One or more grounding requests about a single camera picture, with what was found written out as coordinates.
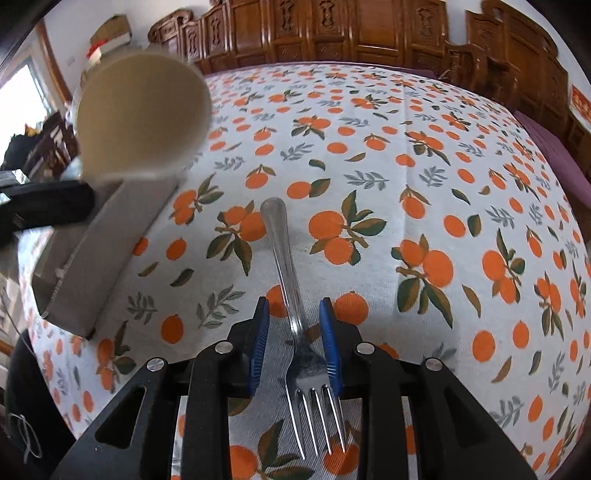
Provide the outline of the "stacked boxes on cabinet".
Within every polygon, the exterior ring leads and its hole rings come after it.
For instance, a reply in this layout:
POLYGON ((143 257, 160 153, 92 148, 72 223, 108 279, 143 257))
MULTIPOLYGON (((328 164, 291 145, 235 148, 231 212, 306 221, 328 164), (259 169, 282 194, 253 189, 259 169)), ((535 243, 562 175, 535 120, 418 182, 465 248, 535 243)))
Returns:
POLYGON ((90 38, 87 51, 86 70, 97 64, 101 58, 127 45, 132 40, 132 31, 126 15, 114 15, 105 21, 90 38))

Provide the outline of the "orange print tablecloth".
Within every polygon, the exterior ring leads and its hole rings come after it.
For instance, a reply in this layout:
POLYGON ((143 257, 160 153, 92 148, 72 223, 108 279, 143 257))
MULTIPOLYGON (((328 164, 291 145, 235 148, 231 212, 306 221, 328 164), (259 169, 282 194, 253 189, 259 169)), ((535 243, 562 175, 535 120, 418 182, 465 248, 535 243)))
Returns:
POLYGON ((270 303, 263 378, 230 406, 236 479, 352 479, 346 438, 300 451, 283 381, 290 326, 263 201, 287 206, 308 334, 318 303, 392 357, 441 359, 541 479, 590 407, 590 257, 550 155, 522 121, 437 80, 378 67, 264 66, 208 81, 211 131, 145 234, 93 338, 42 319, 22 287, 44 451, 79 437, 149 358, 195 356, 270 303))

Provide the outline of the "white ceramic spoon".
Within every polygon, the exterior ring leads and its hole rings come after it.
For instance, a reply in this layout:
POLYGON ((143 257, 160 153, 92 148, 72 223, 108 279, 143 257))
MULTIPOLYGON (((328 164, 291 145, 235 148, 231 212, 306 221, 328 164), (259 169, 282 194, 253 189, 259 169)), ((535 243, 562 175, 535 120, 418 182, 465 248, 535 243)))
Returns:
POLYGON ((204 75, 158 48, 123 48, 87 73, 74 110, 81 178, 153 179, 192 163, 211 125, 204 75))

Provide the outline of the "grey metal tray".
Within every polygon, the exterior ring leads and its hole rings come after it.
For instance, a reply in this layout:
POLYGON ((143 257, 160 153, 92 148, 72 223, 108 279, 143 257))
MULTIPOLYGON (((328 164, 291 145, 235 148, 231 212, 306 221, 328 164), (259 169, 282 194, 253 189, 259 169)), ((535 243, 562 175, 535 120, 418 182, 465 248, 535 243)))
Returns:
POLYGON ((89 336, 135 244, 178 184, 170 176, 97 186, 90 219, 54 229, 37 260, 31 286, 40 317, 89 336))

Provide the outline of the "purple chair cushion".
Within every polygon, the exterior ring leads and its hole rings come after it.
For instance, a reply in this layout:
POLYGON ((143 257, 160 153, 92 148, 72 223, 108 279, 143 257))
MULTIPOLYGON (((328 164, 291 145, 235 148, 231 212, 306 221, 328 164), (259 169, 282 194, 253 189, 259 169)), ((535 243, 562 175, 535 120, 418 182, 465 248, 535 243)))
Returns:
POLYGON ((585 207, 590 208, 590 183, 559 138, 519 110, 513 115, 548 161, 561 185, 585 207))

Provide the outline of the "red sign card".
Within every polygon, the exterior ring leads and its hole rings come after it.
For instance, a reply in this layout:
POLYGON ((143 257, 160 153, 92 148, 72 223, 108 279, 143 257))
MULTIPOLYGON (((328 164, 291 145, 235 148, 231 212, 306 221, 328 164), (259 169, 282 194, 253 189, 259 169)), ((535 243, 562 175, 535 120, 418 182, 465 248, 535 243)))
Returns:
POLYGON ((591 123, 591 102, 574 84, 570 85, 569 108, 581 122, 591 123))

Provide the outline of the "carved wooden bench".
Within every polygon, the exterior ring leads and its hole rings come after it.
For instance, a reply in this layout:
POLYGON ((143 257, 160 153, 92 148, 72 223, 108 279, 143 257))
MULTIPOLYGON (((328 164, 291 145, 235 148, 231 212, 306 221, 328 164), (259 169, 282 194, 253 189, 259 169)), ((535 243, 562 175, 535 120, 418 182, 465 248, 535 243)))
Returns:
POLYGON ((441 73, 448 18, 442 1, 214 1, 178 9, 147 39, 204 74, 273 63, 360 62, 441 73))

